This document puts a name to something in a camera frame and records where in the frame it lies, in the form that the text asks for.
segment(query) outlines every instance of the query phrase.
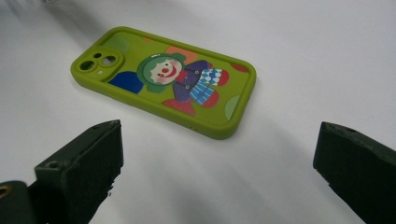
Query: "blue shape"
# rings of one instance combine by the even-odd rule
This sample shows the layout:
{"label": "blue shape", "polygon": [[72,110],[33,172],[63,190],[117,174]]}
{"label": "blue shape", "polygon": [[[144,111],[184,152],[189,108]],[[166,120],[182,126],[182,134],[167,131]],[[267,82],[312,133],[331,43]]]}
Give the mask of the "blue shape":
{"label": "blue shape", "polygon": [[143,89],[143,83],[139,80],[135,72],[118,73],[108,83],[136,94]]}

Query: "clown face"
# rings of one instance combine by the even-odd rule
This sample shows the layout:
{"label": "clown face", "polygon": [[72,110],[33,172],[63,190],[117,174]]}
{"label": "clown face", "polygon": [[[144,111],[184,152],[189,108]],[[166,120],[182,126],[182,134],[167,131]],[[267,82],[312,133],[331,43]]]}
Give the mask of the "clown face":
{"label": "clown face", "polygon": [[161,83],[163,85],[169,84],[177,78],[182,67],[181,62],[168,58],[162,63],[157,63],[155,67],[150,70],[150,78],[153,83]]}

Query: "white table surface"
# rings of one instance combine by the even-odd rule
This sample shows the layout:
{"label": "white table surface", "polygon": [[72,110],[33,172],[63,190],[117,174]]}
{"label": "white table surface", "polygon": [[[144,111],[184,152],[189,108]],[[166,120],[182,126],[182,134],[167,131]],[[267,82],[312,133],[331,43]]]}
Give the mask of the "white table surface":
{"label": "white table surface", "polygon": [[[0,1],[0,182],[120,119],[125,164],[92,224],[362,223],[313,169],[322,121],[396,148],[396,2]],[[213,140],[80,87],[77,56],[129,26],[250,62],[239,129]]]}

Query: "lime green phone case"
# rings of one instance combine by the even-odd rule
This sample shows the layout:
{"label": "lime green phone case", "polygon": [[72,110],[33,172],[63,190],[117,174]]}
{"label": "lime green phone case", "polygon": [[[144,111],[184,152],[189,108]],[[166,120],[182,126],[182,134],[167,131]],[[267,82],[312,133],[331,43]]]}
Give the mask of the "lime green phone case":
{"label": "lime green phone case", "polygon": [[128,27],[103,35],[71,73],[85,88],[215,139],[236,131],[256,80],[249,63]]}

